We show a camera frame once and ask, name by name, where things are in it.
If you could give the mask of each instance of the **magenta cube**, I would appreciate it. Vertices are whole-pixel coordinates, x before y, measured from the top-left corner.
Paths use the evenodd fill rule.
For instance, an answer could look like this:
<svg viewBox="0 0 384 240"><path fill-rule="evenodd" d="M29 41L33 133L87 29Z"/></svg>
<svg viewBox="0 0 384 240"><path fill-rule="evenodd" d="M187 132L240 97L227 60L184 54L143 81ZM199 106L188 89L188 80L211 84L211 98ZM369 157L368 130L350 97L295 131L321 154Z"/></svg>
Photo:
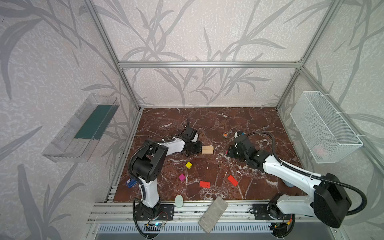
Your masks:
<svg viewBox="0 0 384 240"><path fill-rule="evenodd" d="M181 175L179 176L179 179L180 179L180 181L184 181L184 180L185 180L185 176L184 176L184 174L181 174Z"/></svg>

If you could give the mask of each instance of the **light green oval object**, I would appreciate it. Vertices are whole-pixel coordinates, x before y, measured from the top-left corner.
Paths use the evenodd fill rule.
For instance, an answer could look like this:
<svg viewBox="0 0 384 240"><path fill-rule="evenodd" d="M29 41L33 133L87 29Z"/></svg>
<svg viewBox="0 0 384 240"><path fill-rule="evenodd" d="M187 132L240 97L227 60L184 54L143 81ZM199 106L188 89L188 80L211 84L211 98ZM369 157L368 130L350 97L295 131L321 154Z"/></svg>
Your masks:
<svg viewBox="0 0 384 240"><path fill-rule="evenodd" d="M176 205L176 207L182 207L183 206L183 196L181 196L181 195L176 196L175 205Z"/></svg>

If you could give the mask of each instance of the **gray floor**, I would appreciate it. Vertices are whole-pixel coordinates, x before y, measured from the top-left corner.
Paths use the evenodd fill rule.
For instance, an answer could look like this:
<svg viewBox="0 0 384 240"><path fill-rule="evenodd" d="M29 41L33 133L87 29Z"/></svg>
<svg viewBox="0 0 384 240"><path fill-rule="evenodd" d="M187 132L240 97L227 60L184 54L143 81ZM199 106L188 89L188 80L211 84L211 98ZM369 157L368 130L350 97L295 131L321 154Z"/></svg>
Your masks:
<svg viewBox="0 0 384 240"><path fill-rule="evenodd" d="M96 240L143 240L139 234L98 234ZM187 233L160 234L156 240L233 240L233 239L276 239L270 233ZM323 223L295 223L286 240L333 240L329 227Z"/></svg>

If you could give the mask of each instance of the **blue object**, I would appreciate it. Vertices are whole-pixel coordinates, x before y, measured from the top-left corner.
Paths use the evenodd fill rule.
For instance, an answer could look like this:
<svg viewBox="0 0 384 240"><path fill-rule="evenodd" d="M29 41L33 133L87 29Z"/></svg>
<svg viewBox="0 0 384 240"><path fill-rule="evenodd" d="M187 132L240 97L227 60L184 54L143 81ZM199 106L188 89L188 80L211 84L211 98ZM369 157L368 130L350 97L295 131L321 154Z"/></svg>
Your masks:
<svg viewBox="0 0 384 240"><path fill-rule="evenodd" d="M134 178L130 177L129 180L125 182L125 185L127 185L129 188L131 188L131 187L135 186L136 183L137 183L137 181Z"/></svg>

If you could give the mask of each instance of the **red block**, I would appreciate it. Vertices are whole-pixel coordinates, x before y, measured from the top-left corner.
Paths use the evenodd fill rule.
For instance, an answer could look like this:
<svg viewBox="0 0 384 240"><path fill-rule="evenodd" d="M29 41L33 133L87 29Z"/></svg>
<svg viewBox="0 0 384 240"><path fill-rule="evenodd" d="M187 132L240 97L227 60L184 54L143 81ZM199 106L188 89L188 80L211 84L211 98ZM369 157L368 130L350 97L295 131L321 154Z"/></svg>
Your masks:
<svg viewBox="0 0 384 240"><path fill-rule="evenodd" d="M234 177L232 177L232 175L229 175L228 180L229 180L235 187L239 184L239 182L236 181L236 179L235 179Z"/></svg>
<svg viewBox="0 0 384 240"><path fill-rule="evenodd" d="M210 182L200 181L200 187L210 188L211 187L211 183Z"/></svg>

